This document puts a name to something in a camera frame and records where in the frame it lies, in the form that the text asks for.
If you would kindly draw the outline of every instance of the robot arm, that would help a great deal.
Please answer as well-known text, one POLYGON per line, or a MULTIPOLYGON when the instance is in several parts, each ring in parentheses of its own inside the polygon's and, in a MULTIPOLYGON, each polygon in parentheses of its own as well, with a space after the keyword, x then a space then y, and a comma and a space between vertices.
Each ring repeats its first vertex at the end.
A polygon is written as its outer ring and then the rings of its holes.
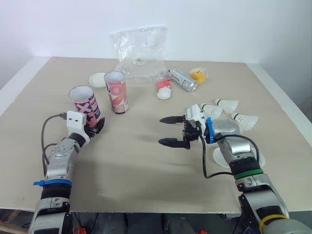
POLYGON ((289 219, 283 199, 259 166, 259 155, 255 156, 251 151, 250 142, 254 142, 240 135, 239 127, 234 121, 221 119, 212 122, 210 118, 205 121, 198 105, 193 105, 182 117, 167 117, 160 121, 184 122, 183 141, 176 138, 159 140, 159 143, 165 146, 189 149, 190 141, 197 139, 204 139, 208 144, 218 143, 224 159, 230 166, 235 184, 242 192, 238 200, 246 226, 259 228, 264 234, 312 233, 304 224, 289 219))
POLYGON ((42 186, 43 190, 28 234, 72 233, 73 218, 70 214, 69 197, 74 162, 81 147, 89 143, 90 137, 101 131, 104 120, 103 118, 98 122, 96 129, 90 129, 86 126, 86 114, 67 112, 68 137, 61 140, 51 151, 45 180, 34 183, 42 186))

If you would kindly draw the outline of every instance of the clear plastic bag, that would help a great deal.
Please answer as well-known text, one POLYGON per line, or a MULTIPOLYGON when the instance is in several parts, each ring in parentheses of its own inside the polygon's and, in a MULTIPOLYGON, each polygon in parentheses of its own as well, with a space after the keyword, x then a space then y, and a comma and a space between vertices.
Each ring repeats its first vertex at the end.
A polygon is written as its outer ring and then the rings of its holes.
POLYGON ((166 27, 148 27, 111 34, 119 60, 116 70, 125 74, 127 83, 160 82, 169 78, 162 52, 166 27))

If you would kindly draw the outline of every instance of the table edge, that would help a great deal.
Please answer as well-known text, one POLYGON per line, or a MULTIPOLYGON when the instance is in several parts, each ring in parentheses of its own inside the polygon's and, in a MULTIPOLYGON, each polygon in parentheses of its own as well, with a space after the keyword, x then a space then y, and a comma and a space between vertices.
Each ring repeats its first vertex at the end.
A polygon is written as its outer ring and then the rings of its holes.
POLYGON ((0 89, 0 116, 51 57, 33 57, 0 89))
POLYGON ((288 115, 306 141, 312 146, 312 123, 309 119, 259 64, 246 64, 278 102, 282 110, 288 115))

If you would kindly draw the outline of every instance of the badminton shuttlecock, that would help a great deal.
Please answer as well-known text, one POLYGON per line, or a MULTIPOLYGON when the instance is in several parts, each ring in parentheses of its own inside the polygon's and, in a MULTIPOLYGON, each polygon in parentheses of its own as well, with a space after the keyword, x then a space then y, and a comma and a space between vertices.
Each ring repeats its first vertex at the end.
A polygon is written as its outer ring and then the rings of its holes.
POLYGON ((217 119, 223 111, 221 106, 210 106, 206 103, 201 104, 200 108, 206 113, 208 117, 211 117, 212 120, 217 119))
POLYGON ((232 114, 238 105, 237 100, 221 100, 221 99, 216 99, 215 104, 217 106, 221 106, 224 112, 228 115, 232 114))
POLYGON ((244 116, 238 113, 233 113, 231 117, 239 123, 240 133, 249 131, 258 121, 258 116, 244 116))

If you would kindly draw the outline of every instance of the blue ring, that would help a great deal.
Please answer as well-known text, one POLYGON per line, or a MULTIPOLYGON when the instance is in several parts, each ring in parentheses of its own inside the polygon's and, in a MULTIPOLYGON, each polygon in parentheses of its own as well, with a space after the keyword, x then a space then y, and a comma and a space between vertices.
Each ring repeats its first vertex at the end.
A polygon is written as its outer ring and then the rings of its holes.
POLYGON ((213 121, 211 120, 211 117, 209 117, 206 120, 206 123, 209 129, 209 143, 208 144, 213 144, 214 143, 214 129, 213 129, 213 121))

